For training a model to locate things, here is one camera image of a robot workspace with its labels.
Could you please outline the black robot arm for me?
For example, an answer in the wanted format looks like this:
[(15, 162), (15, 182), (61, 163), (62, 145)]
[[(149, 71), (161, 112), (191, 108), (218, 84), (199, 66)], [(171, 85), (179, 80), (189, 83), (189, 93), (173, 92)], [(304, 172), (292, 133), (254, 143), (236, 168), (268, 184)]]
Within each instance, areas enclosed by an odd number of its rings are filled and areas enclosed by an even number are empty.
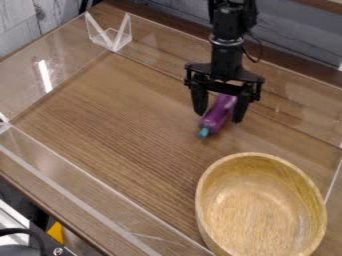
[(257, 25), (256, 0), (209, 0), (213, 25), (209, 41), (211, 61), (185, 65), (185, 85), (191, 92), (194, 112), (203, 115), (209, 106), (209, 92), (237, 97), (233, 121), (244, 120), (249, 105), (261, 100), (266, 79), (244, 67), (245, 35)]

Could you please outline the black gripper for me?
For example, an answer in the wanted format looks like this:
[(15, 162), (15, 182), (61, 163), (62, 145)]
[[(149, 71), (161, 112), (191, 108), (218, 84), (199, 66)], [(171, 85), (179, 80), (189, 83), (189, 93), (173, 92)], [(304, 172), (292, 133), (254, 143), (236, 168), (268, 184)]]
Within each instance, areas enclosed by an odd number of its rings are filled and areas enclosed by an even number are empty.
[(261, 100), (265, 78), (244, 68), (245, 40), (210, 38), (211, 60), (209, 63), (187, 63), (185, 85), (191, 92), (195, 113), (202, 116), (209, 106), (209, 92), (238, 97), (233, 122), (244, 120), (250, 102)]

